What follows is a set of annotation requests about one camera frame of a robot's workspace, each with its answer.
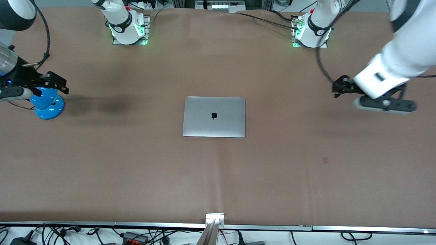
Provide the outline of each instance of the power adapter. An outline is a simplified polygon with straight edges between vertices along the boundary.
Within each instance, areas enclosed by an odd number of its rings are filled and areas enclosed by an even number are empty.
[[[123,236],[123,245],[145,245],[147,239],[148,238],[144,235],[126,232]]]
[[[36,243],[27,241],[24,237],[17,237],[10,242],[10,245],[36,245]]]

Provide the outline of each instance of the black cable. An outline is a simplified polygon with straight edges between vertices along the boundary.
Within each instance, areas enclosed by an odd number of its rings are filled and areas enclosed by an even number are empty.
[[[351,239],[344,237],[344,233],[347,233],[350,235]],[[357,241],[366,241],[372,238],[372,233],[369,233],[369,236],[366,238],[355,238],[353,236],[353,234],[349,231],[341,231],[341,237],[342,239],[349,241],[349,242],[354,242],[354,245],[357,245]]]
[[[289,18],[284,17],[284,16],[283,16],[280,12],[278,12],[278,11],[271,10],[271,12],[277,14],[278,16],[280,16],[280,18],[282,18],[282,19],[284,19],[284,20],[292,21],[292,19],[289,19]],[[298,16],[296,16],[296,15],[291,15],[291,18],[298,18]]]
[[[346,13],[346,12],[348,12],[354,5],[356,5],[358,2],[360,2],[361,0],[355,0],[355,1],[350,1],[350,3],[344,8],[344,11],[342,11],[342,12],[340,12],[339,13],[339,15],[338,16],[336,16],[336,18],[332,21],[332,23],[330,24],[330,26],[328,27],[328,29],[329,28],[331,28],[339,19],[341,19],[342,18],[342,16]],[[330,83],[332,83],[332,84],[334,84],[335,86],[337,86],[337,87],[339,87],[339,88],[341,88],[341,89],[343,89],[343,90],[345,90],[345,91],[347,91],[347,92],[351,92],[352,90],[351,89],[349,89],[349,88],[347,88],[347,87],[345,87],[345,86],[343,86],[343,85],[341,85],[341,84],[339,84],[339,83],[337,83],[337,82],[335,82],[333,79],[332,79],[332,77],[330,76],[330,74],[327,72],[327,70],[325,69],[325,67],[324,67],[324,65],[323,65],[323,63],[322,63],[322,61],[321,61],[321,55],[320,55],[320,46],[321,46],[321,40],[322,40],[322,38],[321,39],[319,39],[319,41],[318,41],[318,43],[317,43],[317,48],[315,48],[315,58],[316,58],[316,60],[317,60],[317,64],[318,64],[318,67],[319,67],[319,69],[321,70],[321,72],[322,72],[322,74],[324,75],[324,77],[325,78],[327,78],[327,80],[330,82]]]
[[[436,75],[419,75],[418,78],[436,78]]]
[[[18,108],[22,108],[22,109],[26,109],[26,110],[33,110],[33,109],[35,109],[34,106],[32,106],[32,107],[30,107],[30,108],[27,108],[27,107],[20,106],[20,105],[17,105],[17,104],[15,104],[15,103],[12,103],[12,102],[10,102],[10,101],[8,101],[8,103],[11,104],[11,105],[13,105],[13,106],[16,106],[16,107],[18,107]]]
[[[51,226],[49,227],[57,235],[56,239],[54,240],[54,244],[56,244],[56,240],[60,237],[64,241],[64,245],[65,244],[71,245],[67,240],[65,240],[65,238],[61,236],[61,234],[57,231],[57,229],[53,229]]]
[[[53,232],[53,229],[52,229],[51,232],[47,235],[48,236],[47,245],[50,245],[51,238],[53,237],[54,234],[55,233]]]
[[[281,26],[281,27],[285,27],[285,28],[289,28],[289,29],[293,29],[293,30],[298,30],[297,27],[283,25],[283,24],[276,23],[276,22],[273,22],[273,21],[270,21],[270,20],[265,20],[265,19],[259,18],[257,16],[253,16],[253,15],[250,15],[250,14],[244,14],[244,13],[237,13],[237,14],[245,15],[245,16],[248,16],[248,17],[251,17],[251,18],[255,18],[255,19],[258,19],[258,20],[262,20],[264,22],[268,22],[270,24],[274,24],[274,25],[277,25],[277,26]]]
[[[41,233],[41,241],[42,241],[42,245],[45,245],[45,240],[44,240],[44,231],[45,231],[45,224],[43,224],[42,233]]]
[[[6,232],[6,234],[4,235],[3,239],[1,239],[0,241],[0,245],[4,242],[4,240],[6,239],[7,235],[9,234],[9,230],[2,230],[0,231],[0,234],[2,234],[3,232]]]
[[[101,244],[101,245],[105,245],[105,244],[103,243],[102,239],[100,238],[100,235],[99,235],[99,230],[100,230],[100,228],[101,228],[101,226],[97,226],[97,227],[95,227],[95,228],[89,230],[86,234],[89,235],[89,236],[92,236],[92,235],[96,234],[96,235],[97,235],[97,238],[98,238],[98,240],[99,240],[99,242],[100,242],[100,244]]]
[[[47,21],[45,20],[44,15],[42,14],[41,10],[38,8],[38,6],[35,3],[35,0],[30,0],[30,2],[33,4],[33,6],[35,7],[36,11],[38,12],[38,14],[41,16],[42,22],[44,22],[44,26],[45,26],[45,32],[47,34],[47,49],[44,53],[44,56],[42,57],[41,61],[37,62],[38,63],[38,67],[35,68],[35,70],[38,70],[42,64],[44,64],[44,62],[48,59],[48,57],[50,56],[50,31],[48,29],[48,24]]]
[[[294,245],[297,245],[297,243],[295,242],[294,233],[292,231],[291,231],[291,237],[292,237],[292,242],[294,243]]]
[[[300,10],[300,11],[298,11],[298,12],[301,13],[303,10],[307,9],[308,7],[310,7],[310,6],[312,6],[312,5],[316,4],[316,3],[317,3],[317,2],[315,1],[315,2],[311,3],[309,6],[303,8],[302,10]]]
[[[238,233],[238,237],[239,237],[238,245],[245,245],[244,238],[242,237],[242,233],[238,230],[236,230],[236,232]]]
[[[121,233],[118,233],[114,228],[112,228],[113,232],[115,232],[116,234],[118,234],[119,236],[121,236]]]
[[[98,232],[96,232],[95,233],[96,235],[97,235],[97,238],[99,239],[99,242],[102,244],[102,245],[105,245],[103,242],[102,242],[102,239],[100,238],[100,235],[99,235],[99,233]]]

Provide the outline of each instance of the mounting plate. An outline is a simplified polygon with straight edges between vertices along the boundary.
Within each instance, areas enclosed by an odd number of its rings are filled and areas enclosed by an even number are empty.
[[[224,228],[224,213],[206,213],[206,225],[218,223],[219,228]]]

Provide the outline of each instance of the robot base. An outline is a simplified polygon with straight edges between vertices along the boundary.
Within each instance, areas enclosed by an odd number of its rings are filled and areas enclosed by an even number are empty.
[[[138,28],[139,32],[144,32],[144,36],[141,37],[140,39],[138,39],[138,41],[136,41],[133,44],[130,45],[147,45],[148,44],[148,34],[150,32],[150,16],[149,15],[145,15],[144,16],[144,27],[143,28]],[[113,38],[112,41],[113,45],[123,45],[120,42],[118,42],[115,37]]]
[[[297,27],[299,30],[292,30],[291,31],[291,37],[292,37],[292,47],[299,48],[303,47],[306,48],[307,46],[302,44],[300,40],[298,40],[296,37],[300,36],[302,34],[302,30],[304,29],[304,21],[302,19],[293,19],[291,26]],[[320,46],[320,48],[327,48],[327,39],[325,42]]]

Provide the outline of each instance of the metal bracket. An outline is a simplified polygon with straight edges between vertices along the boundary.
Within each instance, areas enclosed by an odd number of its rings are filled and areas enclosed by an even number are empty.
[[[224,227],[224,213],[207,213],[205,223],[197,245],[217,245],[219,229]]]
[[[224,228],[224,213],[206,213],[206,225],[217,222],[219,228]]]

